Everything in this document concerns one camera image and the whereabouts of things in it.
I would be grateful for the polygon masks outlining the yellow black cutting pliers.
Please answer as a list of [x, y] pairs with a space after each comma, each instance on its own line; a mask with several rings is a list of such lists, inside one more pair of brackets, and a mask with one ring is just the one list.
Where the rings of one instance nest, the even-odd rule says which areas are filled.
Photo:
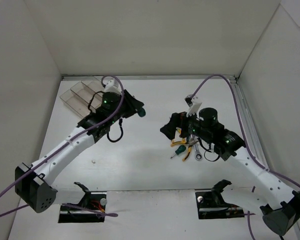
[[[176, 132], [177, 132], [178, 134], [181, 134], [182, 129], [179, 128], [179, 127], [177, 127], [177, 128], [176, 128]], [[171, 140], [170, 146], [171, 146], [171, 147], [174, 147], [174, 146], [177, 146], [177, 145], [185, 145], [186, 142], [187, 142], [187, 139], [186, 139], [186, 138], [173, 139], [173, 140]]]

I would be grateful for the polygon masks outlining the yellow needle-nose pliers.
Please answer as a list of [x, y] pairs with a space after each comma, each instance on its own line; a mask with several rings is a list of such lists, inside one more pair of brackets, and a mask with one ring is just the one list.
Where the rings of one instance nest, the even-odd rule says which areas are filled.
[[194, 146], [197, 142], [198, 142], [198, 141], [197, 141], [197, 138], [196, 138], [196, 137], [193, 137], [193, 136], [188, 137], [188, 138], [186, 139], [186, 142], [185, 142], [185, 145], [186, 145], [186, 155], [185, 155], [185, 157], [182, 159], [183, 162], [185, 162], [185, 161], [189, 158], [189, 156], [190, 156], [190, 154], [191, 154], [191, 151], [192, 151], [192, 148], [193, 148], [193, 146]]

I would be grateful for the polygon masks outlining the green stubby Phillips screwdriver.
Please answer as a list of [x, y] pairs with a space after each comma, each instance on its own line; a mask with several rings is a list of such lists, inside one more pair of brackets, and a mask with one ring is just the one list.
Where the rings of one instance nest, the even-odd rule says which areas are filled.
[[180, 155], [181, 153], [183, 153], [186, 150], [186, 146], [185, 145], [180, 145], [175, 151], [174, 154], [170, 157], [170, 159], [174, 158], [175, 156]]

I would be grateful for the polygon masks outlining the green stubby flathead screwdriver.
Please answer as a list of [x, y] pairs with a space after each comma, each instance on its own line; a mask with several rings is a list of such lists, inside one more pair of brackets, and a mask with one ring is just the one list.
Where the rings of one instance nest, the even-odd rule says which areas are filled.
[[146, 110], [142, 107], [138, 112], [137, 112], [138, 116], [143, 118], [146, 116]]

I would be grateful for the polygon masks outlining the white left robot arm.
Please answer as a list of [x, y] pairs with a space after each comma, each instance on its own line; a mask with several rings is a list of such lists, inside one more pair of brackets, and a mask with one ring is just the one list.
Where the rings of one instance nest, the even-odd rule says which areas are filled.
[[115, 122], [135, 114], [144, 117], [144, 103], [127, 90], [123, 93], [102, 92], [98, 108], [91, 110], [71, 134], [43, 158], [30, 165], [20, 164], [15, 169], [15, 193], [36, 213], [46, 211], [57, 198], [52, 184], [57, 176], [79, 154], [96, 144], [110, 132]]

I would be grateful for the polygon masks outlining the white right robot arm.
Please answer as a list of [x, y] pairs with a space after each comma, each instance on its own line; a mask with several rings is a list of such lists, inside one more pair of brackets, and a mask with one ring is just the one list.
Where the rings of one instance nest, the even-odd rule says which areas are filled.
[[215, 205], [231, 203], [261, 215], [265, 225], [279, 236], [284, 236], [300, 219], [300, 190], [294, 190], [259, 166], [244, 140], [219, 123], [216, 109], [207, 107], [194, 115], [175, 112], [160, 132], [173, 140], [177, 129], [181, 130], [181, 138], [196, 136], [206, 142], [215, 154], [239, 170], [260, 191], [260, 194], [244, 192], [233, 187], [229, 180], [222, 180], [211, 190]]

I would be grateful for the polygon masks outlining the large silver ratchet wrench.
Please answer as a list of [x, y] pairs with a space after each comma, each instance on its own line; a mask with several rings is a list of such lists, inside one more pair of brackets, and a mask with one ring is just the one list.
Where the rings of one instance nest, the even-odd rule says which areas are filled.
[[198, 140], [194, 139], [192, 141], [192, 147], [194, 149], [194, 158], [197, 160], [197, 161], [201, 161], [203, 156], [199, 150], [199, 146], [198, 146]]

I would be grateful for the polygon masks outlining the clear three-compartment container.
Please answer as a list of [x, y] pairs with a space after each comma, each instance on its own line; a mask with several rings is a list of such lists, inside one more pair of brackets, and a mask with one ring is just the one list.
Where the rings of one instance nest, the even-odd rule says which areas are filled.
[[104, 87], [98, 78], [86, 76], [61, 94], [60, 99], [82, 119], [101, 105], [103, 92]]

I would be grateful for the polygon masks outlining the aluminium rail right edge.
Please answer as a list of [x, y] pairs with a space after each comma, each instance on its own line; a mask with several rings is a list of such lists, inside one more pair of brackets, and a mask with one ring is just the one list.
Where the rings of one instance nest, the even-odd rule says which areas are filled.
[[237, 100], [238, 111], [244, 129], [244, 134], [247, 140], [247, 145], [252, 155], [256, 158], [256, 160], [265, 167], [266, 171], [268, 171], [269, 166], [264, 151], [262, 149], [261, 142], [258, 137], [257, 130], [255, 128], [250, 110], [248, 108], [245, 95], [241, 90], [241, 87], [237, 80], [230, 80], [230, 85], [234, 91], [234, 95]]

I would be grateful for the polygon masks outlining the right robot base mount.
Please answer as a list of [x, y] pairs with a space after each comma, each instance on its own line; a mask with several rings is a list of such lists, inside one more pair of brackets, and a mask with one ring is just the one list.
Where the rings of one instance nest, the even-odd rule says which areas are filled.
[[225, 202], [221, 196], [224, 188], [231, 184], [228, 180], [221, 180], [210, 190], [195, 192], [199, 220], [244, 218], [247, 215], [242, 207]]

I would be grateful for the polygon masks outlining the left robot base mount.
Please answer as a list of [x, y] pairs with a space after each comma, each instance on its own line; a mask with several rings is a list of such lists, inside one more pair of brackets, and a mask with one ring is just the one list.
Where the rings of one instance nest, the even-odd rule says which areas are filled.
[[85, 223], [103, 223], [105, 217], [94, 214], [93, 212], [82, 210], [94, 210], [97, 212], [104, 213], [107, 204], [107, 193], [101, 191], [89, 190], [85, 185], [80, 182], [74, 182], [84, 192], [83, 197], [78, 201], [71, 204], [80, 208], [60, 206], [58, 223], [60, 224], [85, 224]]

